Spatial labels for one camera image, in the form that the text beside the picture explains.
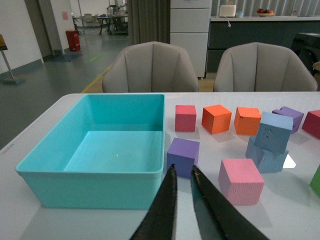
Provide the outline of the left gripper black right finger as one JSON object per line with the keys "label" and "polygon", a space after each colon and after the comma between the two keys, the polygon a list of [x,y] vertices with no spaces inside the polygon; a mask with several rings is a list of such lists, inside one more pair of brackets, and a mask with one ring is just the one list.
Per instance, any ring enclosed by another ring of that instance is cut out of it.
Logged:
{"label": "left gripper black right finger", "polygon": [[266,240],[196,166],[191,171],[193,207],[203,240]]}

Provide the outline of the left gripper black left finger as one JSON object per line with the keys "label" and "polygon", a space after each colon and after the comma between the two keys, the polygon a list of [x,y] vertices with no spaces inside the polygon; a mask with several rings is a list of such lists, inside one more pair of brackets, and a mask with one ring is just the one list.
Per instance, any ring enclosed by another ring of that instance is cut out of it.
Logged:
{"label": "left gripper black left finger", "polygon": [[174,240],[177,218],[177,173],[172,164],[132,240]]}

